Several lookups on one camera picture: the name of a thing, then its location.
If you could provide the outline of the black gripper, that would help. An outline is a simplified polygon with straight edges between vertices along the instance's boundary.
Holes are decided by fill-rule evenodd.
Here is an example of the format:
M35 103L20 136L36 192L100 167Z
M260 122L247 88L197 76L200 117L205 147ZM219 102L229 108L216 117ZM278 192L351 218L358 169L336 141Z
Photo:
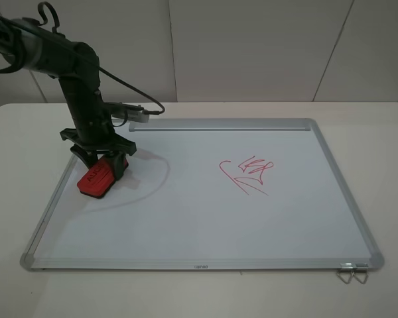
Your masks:
M73 143L71 153L85 166L94 166L98 161L97 154L111 152L107 155L107 163L116 181L123 177L128 167L126 154L131 156L136 152L136 144L118 135L112 124L65 128L60 132L60 137Z

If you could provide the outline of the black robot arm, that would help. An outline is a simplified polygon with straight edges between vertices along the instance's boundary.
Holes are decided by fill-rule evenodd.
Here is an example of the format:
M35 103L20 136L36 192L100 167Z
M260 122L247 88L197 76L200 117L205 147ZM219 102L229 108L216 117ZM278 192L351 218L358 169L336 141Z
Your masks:
M129 119L129 107L106 103L100 92L99 59L83 42L71 42L28 19L8 20L0 16L0 54L9 66L0 74L25 69L58 80L69 108L74 128L60 132L72 142L71 152L88 168L102 155L116 180L128 166L126 156L137 148L115 132L112 118Z

